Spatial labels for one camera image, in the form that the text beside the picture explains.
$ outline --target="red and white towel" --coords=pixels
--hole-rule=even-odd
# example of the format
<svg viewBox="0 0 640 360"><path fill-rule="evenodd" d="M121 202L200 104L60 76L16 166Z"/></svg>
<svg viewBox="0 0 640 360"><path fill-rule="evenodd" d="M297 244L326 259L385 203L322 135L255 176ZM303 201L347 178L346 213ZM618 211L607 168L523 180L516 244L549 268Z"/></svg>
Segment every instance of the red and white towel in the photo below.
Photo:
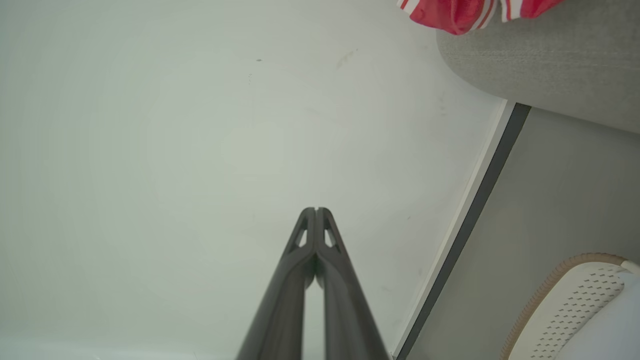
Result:
<svg viewBox="0 0 640 360"><path fill-rule="evenodd" d="M409 18L430 28L442 29L453 35L482 29L502 5L502 21L519 17L538 17L562 0L398 0L398 6Z"/></svg>

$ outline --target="white trim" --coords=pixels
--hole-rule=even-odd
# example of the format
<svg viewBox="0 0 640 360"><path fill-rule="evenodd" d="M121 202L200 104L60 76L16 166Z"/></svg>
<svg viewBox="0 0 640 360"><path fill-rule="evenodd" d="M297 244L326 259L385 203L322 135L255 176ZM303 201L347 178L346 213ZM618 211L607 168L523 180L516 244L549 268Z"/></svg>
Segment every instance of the white trim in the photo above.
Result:
<svg viewBox="0 0 640 360"><path fill-rule="evenodd" d="M507 22L507 1L509 0L500 0L500 7L502 8L502 22Z"/></svg>
<svg viewBox="0 0 640 360"><path fill-rule="evenodd" d="M397 5L401 6L404 0L399 0ZM413 13L413 11L415 10L415 7L418 6L418 4L420 3L420 0L409 0L406 2L406 5L404 6L404 12L408 13L409 15L411 15Z"/></svg>
<svg viewBox="0 0 640 360"><path fill-rule="evenodd" d="M522 9L522 0L510 0L511 1L511 20L520 17L520 9Z"/></svg>
<svg viewBox="0 0 640 360"><path fill-rule="evenodd" d="M484 19L484 16L486 15L486 12L489 11L489 6L491 6L491 4L492 4L492 0L484 0L484 3L482 5L482 12L480 13L480 17L478 17L476 19L476 22L471 27L471 30L474 30L474 29L477 29L477 28L480 27L480 23Z"/></svg>
<svg viewBox="0 0 640 360"><path fill-rule="evenodd" d="M482 26L480 27L481 29L486 28L487 25L489 25L489 22L491 22L491 18L493 17L493 15L495 15L495 9L498 7L498 0L495 0L493 2L493 7L491 8L491 13L489 14L489 17L486 18L486 21L484 22L484 24L482 24Z"/></svg>
<svg viewBox="0 0 640 360"><path fill-rule="evenodd" d="M498 147L498 143L502 138L502 133L504 132L504 128L507 126L507 122L509 122L509 118L511 116L511 112L513 112L513 107L515 106L515 101L509 101L503 99L502 102L498 105L495 120L493 121L492 128L487 136L487 139L483 145L482 151L480 152L480 156L478 157L478 161L476 166L474 167L474 171L469 178L469 182L467 183L467 187L465 188L465 192L462 197L462 201L449 224L449 228L446 232L445 238L440 244L440 248L438 249L438 253L436 254L435 260L427 273L427 276L422 284L422 288L420 289L420 296L416 299L411 316L406 319L404 322L404 332L396 342L396 348L393 351L393 356L397 357L406 341L407 336L409 336L409 332L411 332L411 328L415 323L415 319L418 317L422 306L424 305L431 288L433 287L433 283L435 282L436 276L440 272L442 268L442 264L444 263L447 254L451 250L451 245L453 241L456 239L458 235L458 231L460 230L460 226L462 225L462 221L465 219L467 212L469 211L469 207L471 206L471 202L474 200L478 188L480 187L480 182L482 182L484 174L486 173L486 169L489 167L489 163L493 158L493 154L495 153L496 148Z"/></svg>

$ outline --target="gray upholstered furniture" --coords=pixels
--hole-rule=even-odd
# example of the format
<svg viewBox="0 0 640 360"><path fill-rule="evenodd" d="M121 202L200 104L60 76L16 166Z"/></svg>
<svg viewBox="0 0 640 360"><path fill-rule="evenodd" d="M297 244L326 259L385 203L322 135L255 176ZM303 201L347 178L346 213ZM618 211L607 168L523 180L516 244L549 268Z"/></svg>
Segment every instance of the gray upholstered furniture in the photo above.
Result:
<svg viewBox="0 0 640 360"><path fill-rule="evenodd" d="M442 57L472 85L505 99L640 133L640 1L564 0L538 19L455 37Z"/></svg>

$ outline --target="dark gray trim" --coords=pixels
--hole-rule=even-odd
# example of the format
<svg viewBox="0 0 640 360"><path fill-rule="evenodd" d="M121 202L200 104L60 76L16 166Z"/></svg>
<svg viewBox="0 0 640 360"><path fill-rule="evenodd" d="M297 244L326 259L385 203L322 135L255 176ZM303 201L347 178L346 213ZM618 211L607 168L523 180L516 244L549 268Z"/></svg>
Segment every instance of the dark gray trim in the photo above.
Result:
<svg viewBox="0 0 640 360"><path fill-rule="evenodd" d="M482 182L480 182L480 187L478 188L476 196L471 202L469 211L467 212L465 219L462 221L462 225L456 235L456 239L451 245L451 250L447 254L440 272L438 272L438 275L436 276L433 287L431 288L429 295L427 295L427 299L424 301L424 305L422 305L422 309L420 309L420 313L415 319L415 323L413 323L413 327L411 328L404 345L400 349L397 360L406 360L409 352L413 348L413 344L415 344L415 341L420 334L420 330L422 330L422 326L424 326L424 323L431 313L433 306L436 304L449 275L451 275L451 271L453 270L453 267L462 253L462 249L465 247L465 244L471 235L471 231L476 226L476 222L482 213L487 199L489 199L493 186L496 181L498 181L500 172L502 172L502 168L509 157L513 144L516 142L516 139L520 134L520 130L522 130L522 126L524 125L530 109L530 106L518 103L515 104L513 111L511 112L511 116L509 117L509 122L507 123L495 153L491 158L489 167L486 169L486 174L484 175Z"/></svg>

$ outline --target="floor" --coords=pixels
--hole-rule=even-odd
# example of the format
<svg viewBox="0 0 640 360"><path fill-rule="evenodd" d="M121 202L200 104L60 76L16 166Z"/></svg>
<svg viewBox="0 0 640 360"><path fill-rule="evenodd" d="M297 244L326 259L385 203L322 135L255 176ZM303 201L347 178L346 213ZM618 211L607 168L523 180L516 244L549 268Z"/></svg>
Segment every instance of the floor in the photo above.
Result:
<svg viewBox="0 0 640 360"><path fill-rule="evenodd" d="M562 260L640 261L640 135L532 109L409 360L495 360Z"/></svg>

